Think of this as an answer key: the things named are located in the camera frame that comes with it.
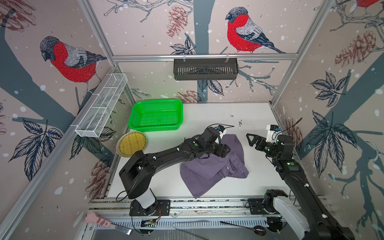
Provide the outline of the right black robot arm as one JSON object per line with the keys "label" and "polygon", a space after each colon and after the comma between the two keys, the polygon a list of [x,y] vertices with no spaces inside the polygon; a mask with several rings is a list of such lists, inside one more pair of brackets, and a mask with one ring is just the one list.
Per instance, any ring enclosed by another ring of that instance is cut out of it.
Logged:
{"label": "right black robot arm", "polygon": [[354,234],[343,227],[323,205],[310,186],[303,168],[293,159],[293,138],[279,135],[275,142],[262,136],[247,134],[251,147],[271,158],[275,170],[289,186],[301,209],[284,192],[268,190],[264,206],[268,212],[278,212],[288,222],[300,240],[353,240]]}

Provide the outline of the purple trousers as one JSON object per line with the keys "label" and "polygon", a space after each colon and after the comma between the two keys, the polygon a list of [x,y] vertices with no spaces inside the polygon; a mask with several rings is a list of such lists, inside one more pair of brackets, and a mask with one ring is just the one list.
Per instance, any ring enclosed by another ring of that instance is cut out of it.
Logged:
{"label": "purple trousers", "polygon": [[244,150],[236,135],[225,135],[222,143],[231,149],[226,157],[207,155],[184,162],[180,175],[192,196],[197,199],[226,177],[245,179],[249,171],[245,166]]}

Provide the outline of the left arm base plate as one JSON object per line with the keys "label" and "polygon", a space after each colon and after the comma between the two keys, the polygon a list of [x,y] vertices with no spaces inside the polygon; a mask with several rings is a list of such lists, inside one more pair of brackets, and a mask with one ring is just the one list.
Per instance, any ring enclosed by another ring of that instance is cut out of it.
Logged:
{"label": "left arm base plate", "polygon": [[137,200],[130,205],[130,217],[169,216],[171,201],[156,200],[154,204],[144,209]]}

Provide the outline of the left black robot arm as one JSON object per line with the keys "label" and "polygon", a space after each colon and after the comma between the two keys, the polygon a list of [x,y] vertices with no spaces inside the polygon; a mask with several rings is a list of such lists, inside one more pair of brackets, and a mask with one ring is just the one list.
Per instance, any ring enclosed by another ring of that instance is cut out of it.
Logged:
{"label": "left black robot arm", "polygon": [[157,199],[148,191],[152,177],[158,172],[203,156],[215,155],[224,158],[231,151],[222,143],[227,128],[223,125],[208,126],[200,135],[185,139],[181,144],[157,153],[135,152],[119,171],[126,198],[136,200],[145,210],[155,208]]}

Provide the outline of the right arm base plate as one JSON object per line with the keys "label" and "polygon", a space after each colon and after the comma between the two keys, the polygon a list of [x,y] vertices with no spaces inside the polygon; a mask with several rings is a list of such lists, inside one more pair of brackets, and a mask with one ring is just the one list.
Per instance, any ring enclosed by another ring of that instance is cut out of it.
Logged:
{"label": "right arm base plate", "polygon": [[265,210],[263,198],[248,199],[246,206],[250,210],[251,215],[269,215]]}

